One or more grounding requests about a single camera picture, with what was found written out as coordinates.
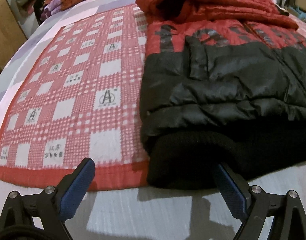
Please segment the pastel checkered bed quilt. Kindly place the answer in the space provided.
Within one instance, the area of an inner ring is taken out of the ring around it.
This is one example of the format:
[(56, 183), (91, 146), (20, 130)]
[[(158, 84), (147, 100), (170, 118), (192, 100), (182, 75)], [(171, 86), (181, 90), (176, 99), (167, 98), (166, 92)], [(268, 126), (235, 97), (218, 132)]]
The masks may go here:
[[(1, 73), (0, 127), (23, 80), (61, 27), (134, 1), (87, 0), (38, 27)], [(74, 239), (232, 239), (240, 223), (216, 191), (141, 187), (86, 194), (66, 226)]]

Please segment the wooden wardrobe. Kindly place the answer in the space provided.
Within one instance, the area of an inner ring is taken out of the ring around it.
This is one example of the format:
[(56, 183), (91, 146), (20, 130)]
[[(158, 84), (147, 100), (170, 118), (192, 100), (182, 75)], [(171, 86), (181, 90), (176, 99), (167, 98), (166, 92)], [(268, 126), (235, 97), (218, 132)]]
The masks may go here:
[(0, 74), (26, 40), (7, 0), (0, 0)]

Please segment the red and black puffer jacket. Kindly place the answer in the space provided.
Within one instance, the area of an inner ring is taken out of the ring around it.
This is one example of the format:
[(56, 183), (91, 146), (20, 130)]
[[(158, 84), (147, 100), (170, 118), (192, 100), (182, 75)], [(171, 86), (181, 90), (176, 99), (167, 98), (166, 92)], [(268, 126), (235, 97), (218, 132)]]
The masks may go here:
[(211, 189), (306, 161), (306, 38), (271, 0), (137, 0), (147, 182)]

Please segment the red white checkered mat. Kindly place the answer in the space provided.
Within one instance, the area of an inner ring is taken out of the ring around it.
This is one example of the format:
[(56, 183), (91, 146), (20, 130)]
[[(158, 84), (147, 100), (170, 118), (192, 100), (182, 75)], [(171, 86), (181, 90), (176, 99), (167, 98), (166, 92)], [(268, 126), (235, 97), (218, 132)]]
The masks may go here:
[(44, 187), (91, 158), (92, 190), (148, 185), (139, 113), (146, 41), (138, 5), (61, 29), (7, 109), (0, 180)]

